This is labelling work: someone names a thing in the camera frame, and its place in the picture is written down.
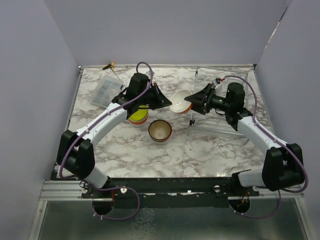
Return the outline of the white bowl orange outside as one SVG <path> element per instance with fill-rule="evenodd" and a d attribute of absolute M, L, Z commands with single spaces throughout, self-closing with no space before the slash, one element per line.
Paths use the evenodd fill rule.
<path fill-rule="evenodd" d="M 169 106 L 169 109 L 175 114 L 185 114 L 192 108 L 192 103 L 186 101 L 185 98 L 192 95 L 192 92 L 188 89 L 181 89 L 176 91 L 170 101 L 172 105 Z"/>

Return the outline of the beige bowl dark outside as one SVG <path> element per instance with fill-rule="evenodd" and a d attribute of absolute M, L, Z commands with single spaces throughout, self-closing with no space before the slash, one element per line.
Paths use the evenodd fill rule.
<path fill-rule="evenodd" d="M 166 142 L 172 135 L 173 129 L 169 122 L 158 119 L 148 126 L 150 138 L 158 143 Z"/>

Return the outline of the orange floral pattern bowl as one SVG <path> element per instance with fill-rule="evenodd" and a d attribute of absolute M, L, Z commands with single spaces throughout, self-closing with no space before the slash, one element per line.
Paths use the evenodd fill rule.
<path fill-rule="evenodd" d="M 169 138 L 167 138 L 166 140 L 163 140 L 163 141 L 159 141 L 159 140 L 153 139 L 153 138 L 151 138 L 151 140 L 157 145 L 164 145 L 164 144 L 168 143 L 171 140 L 171 138 L 169 137 Z"/>

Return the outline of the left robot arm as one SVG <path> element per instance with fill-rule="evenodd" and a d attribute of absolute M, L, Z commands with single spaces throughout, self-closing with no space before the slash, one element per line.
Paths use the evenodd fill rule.
<path fill-rule="evenodd" d="M 171 106 L 156 83 L 147 75 L 136 72 L 128 87 L 115 96 L 108 107 L 92 122 L 61 136 L 56 162 L 80 180 L 93 185 L 97 196 L 106 197 L 111 190 L 109 177 L 95 165 L 95 147 L 117 125 L 126 121 L 141 106 L 157 110 Z"/>

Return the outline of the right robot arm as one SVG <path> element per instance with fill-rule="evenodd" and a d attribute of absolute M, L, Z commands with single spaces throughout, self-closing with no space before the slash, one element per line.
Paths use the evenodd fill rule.
<path fill-rule="evenodd" d="M 264 155 L 262 169 L 246 170 L 232 175 L 229 189 L 240 196 L 248 187 L 267 188 L 270 191 L 284 190 L 302 184 L 306 177 L 303 172 L 301 147 L 278 139 L 260 125 L 245 104 L 245 90 L 242 84 L 228 84 L 226 95 L 218 96 L 213 84 L 209 83 L 201 91 L 185 97 L 192 110 L 205 115 L 210 110 L 224 112 L 226 122 L 237 132 L 243 134 Z"/>

